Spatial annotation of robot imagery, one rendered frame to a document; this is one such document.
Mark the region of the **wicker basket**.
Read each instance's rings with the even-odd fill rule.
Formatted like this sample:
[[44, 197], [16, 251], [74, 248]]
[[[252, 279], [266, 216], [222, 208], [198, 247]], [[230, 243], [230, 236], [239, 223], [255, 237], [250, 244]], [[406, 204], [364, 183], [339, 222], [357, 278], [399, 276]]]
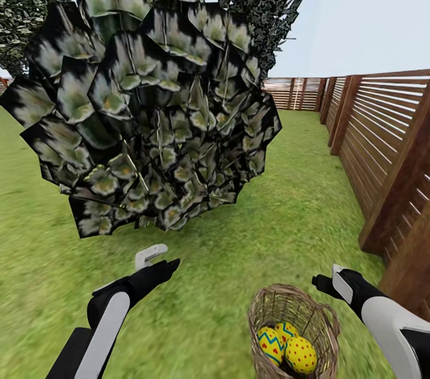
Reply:
[[[257, 372], [259, 379], [296, 379], [296, 374], [293, 371], [288, 371], [282, 367], [275, 365], [271, 359], [262, 350], [259, 340], [257, 339], [257, 333], [261, 319], [257, 311], [257, 303], [261, 298], [262, 302], [265, 302], [268, 292], [284, 293], [288, 296], [298, 296], [302, 300], [310, 304], [310, 311], [313, 316], [318, 312], [322, 318], [322, 328], [316, 330], [317, 335], [315, 339], [311, 341], [314, 349], [317, 350], [319, 355], [317, 358], [317, 365], [315, 371], [311, 374], [306, 375], [305, 379], [334, 379], [336, 371], [339, 369], [337, 361], [339, 360], [339, 349], [340, 345], [337, 341], [337, 336], [341, 333], [339, 325], [339, 315], [330, 307], [328, 304], [322, 304], [316, 302], [310, 295], [306, 294], [301, 289], [294, 287], [293, 285], [285, 285], [276, 283], [270, 286], [265, 286], [256, 291], [254, 299], [251, 300], [251, 308], [247, 309], [248, 314], [248, 325], [251, 335], [251, 357], [253, 357], [253, 365]], [[328, 316], [323, 308], [328, 309], [333, 314], [333, 326], [331, 326]], [[288, 316], [288, 310], [281, 308], [279, 312]], [[274, 328], [275, 324], [273, 321], [266, 324], [268, 328]], [[326, 336], [325, 336], [326, 334]], [[325, 343], [325, 337], [328, 341], [328, 346], [324, 349], [321, 345], [317, 345], [320, 341], [321, 344]]]

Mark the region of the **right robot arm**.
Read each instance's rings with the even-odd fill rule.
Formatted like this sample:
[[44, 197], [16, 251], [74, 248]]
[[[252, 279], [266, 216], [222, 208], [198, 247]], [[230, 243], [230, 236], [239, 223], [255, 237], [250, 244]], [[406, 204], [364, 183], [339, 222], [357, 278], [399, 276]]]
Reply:
[[430, 322], [383, 294], [362, 274], [333, 264], [332, 278], [319, 274], [317, 290], [343, 299], [372, 333], [398, 379], [430, 379]]

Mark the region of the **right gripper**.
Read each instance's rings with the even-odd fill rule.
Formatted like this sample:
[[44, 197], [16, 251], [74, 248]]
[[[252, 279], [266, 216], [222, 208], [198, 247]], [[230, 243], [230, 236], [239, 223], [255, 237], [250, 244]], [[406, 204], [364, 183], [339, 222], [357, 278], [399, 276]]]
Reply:
[[332, 278], [319, 274], [318, 277], [313, 277], [312, 283], [314, 286], [317, 286], [318, 291], [325, 292], [327, 295], [330, 295], [335, 299], [342, 299], [332, 287]]

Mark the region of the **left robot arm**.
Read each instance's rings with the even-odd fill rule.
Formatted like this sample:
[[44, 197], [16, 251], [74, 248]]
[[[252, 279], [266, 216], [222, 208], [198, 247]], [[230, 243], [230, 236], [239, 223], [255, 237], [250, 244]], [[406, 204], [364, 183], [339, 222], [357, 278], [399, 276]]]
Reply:
[[45, 379], [102, 379], [125, 317], [156, 286], [169, 281], [180, 259], [149, 262], [168, 251], [156, 244], [136, 254], [136, 273], [92, 293], [87, 305], [91, 329], [75, 328]]

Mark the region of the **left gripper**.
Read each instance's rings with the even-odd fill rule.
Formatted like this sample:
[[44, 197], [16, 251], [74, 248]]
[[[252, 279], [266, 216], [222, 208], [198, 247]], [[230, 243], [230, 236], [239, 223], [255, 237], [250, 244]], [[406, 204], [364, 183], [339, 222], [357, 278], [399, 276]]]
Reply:
[[133, 275], [138, 275], [144, 278], [146, 283], [145, 296], [147, 296], [156, 286], [169, 281], [172, 274], [178, 269], [179, 264], [180, 259], [176, 259], [171, 262], [163, 260], [151, 265], [150, 267], [147, 266], [142, 268]]

